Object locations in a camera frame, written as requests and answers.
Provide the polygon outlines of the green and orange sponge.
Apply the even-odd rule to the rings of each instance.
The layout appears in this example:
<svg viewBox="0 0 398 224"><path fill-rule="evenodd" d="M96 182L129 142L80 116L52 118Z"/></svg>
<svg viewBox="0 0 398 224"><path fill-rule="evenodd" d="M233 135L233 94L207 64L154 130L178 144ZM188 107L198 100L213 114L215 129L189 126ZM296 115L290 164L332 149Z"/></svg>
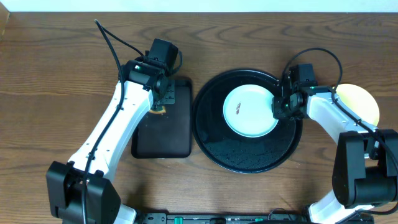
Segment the green and orange sponge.
<svg viewBox="0 0 398 224"><path fill-rule="evenodd" d="M164 113L166 113L166 112L167 112L167 111L166 111L164 105L162 105L162 106L157 106L156 108L149 110L149 113L151 113L151 114L164 114Z"/></svg>

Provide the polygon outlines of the light green plate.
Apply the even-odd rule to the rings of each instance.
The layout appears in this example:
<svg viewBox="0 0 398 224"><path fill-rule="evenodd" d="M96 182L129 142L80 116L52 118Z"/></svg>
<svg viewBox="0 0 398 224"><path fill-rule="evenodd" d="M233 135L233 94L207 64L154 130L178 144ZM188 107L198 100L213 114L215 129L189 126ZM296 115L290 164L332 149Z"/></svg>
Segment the light green plate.
<svg viewBox="0 0 398 224"><path fill-rule="evenodd" d="M278 123L273 117L274 95L259 85L241 85L233 89L223 103L226 124L237 134L259 138L270 133Z"/></svg>

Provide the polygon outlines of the yellow plate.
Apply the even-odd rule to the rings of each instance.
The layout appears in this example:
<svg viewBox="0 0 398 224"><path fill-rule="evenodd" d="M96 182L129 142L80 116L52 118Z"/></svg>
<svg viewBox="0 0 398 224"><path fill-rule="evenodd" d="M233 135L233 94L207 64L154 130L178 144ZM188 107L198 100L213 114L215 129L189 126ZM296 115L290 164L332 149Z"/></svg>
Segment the yellow plate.
<svg viewBox="0 0 398 224"><path fill-rule="evenodd" d="M353 84L340 84L336 89L340 100L365 122L377 126L380 119L379 106L374 97L364 88Z"/></svg>

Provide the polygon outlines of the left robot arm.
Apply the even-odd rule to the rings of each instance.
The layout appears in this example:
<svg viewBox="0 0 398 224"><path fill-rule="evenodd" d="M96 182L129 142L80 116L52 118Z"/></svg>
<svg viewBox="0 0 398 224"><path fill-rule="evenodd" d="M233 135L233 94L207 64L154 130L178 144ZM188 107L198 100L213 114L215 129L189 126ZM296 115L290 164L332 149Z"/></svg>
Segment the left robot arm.
<svg viewBox="0 0 398 224"><path fill-rule="evenodd" d="M113 180L137 125L164 97L174 63L142 57L121 67L113 98L88 139L46 173L52 216L64 223L134 223L137 212L121 203Z"/></svg>

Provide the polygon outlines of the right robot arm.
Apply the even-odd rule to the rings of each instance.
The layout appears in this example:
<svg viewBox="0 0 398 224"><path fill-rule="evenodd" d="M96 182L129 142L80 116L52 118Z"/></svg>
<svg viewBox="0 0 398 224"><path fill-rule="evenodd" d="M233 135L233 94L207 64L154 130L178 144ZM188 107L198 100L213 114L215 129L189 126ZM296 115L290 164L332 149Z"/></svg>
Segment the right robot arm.
<svg viewBox="0 0 398 224"><path fill-rule="evenodd" d="M272 99L276 119L316 121L336 142L332 190L308 208L313 223L344 223L397 202L397 132L381 130L344 105L329 86L308 86Z"/></svg>

